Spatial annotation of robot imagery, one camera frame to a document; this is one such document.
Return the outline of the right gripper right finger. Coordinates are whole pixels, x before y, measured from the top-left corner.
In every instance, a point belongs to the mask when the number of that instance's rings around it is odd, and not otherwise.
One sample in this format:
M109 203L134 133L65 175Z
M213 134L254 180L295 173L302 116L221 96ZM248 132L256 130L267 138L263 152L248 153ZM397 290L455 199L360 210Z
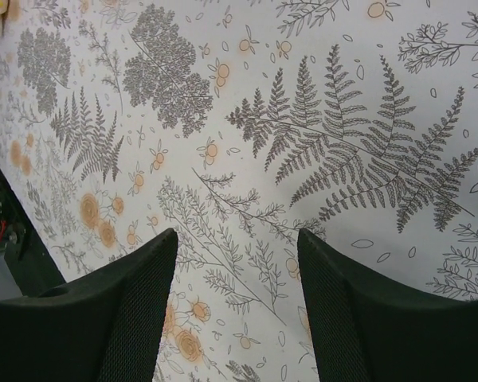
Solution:
M307 229L300 277L322 381L478 381L478 288L452 278L436 294L341 254Z

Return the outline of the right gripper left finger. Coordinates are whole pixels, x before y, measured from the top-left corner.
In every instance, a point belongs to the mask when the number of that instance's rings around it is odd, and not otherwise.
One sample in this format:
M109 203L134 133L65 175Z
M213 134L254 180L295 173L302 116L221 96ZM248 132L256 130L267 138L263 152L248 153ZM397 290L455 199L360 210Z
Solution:
M178 236L172 228L98 270L41 294L47 346L41 381L151 381Z

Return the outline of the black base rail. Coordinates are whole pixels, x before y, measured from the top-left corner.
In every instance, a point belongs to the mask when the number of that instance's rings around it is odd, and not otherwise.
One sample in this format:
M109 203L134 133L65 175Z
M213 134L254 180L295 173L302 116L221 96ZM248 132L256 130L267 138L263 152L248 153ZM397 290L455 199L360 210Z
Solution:
M0 299L36 296L65 283L0 170Z

